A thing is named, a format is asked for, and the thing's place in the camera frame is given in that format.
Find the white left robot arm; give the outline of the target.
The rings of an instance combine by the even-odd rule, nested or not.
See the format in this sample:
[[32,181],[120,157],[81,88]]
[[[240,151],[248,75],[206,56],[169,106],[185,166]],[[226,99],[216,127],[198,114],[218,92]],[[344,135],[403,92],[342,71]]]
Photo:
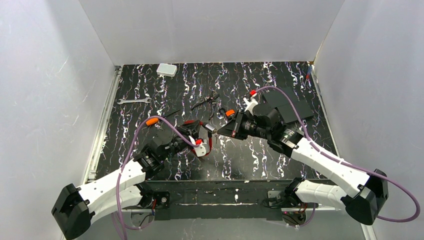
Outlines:
[[166,207],[164,192],[156,193],[144,184],[165,166],[165,161],[190,149],[197,157],[207,155],[210,146],[200,138],[201,128],[211,137],[216,129],[200,120],[186,121],[175,131],[159,132],[130,158],[124,169],[117,169],[80,186],[66,185],[60,192],[51,214],[67,240],[84,234],[97,220],[127,207],[153,209]]

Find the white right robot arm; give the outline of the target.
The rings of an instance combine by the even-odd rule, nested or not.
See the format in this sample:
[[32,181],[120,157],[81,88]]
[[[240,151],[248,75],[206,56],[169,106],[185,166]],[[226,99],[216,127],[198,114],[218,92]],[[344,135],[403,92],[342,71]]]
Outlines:
[[317,170],[332,181],[330,185],[296,177],[281,197],[294,206],[314,203],[334,207],[370,226],[388,199],[387,181],[376,176],[384,176],[384,172],[354,169],[350,163],[316,146],[301,130],[283,124],[278,111],[265,103],[246,111],[230,111],[227,124],[217,133],[238,140],[249,136],[265,139],[275,152]]

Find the red cable lock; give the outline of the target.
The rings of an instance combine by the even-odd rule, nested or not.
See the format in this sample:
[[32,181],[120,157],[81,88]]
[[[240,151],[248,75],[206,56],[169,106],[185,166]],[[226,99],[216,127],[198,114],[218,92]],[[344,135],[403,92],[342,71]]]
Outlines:
[[213,149],[213,134],[214,132],[217,130],[214,126],[212,126],[211,124],[207,123],[207,122],[203,122],[203,126],[202,126],[206,131],[207,131],[207,138],[208,138],[208,150],[206,151],[206,155],[208,156],[212,149]]

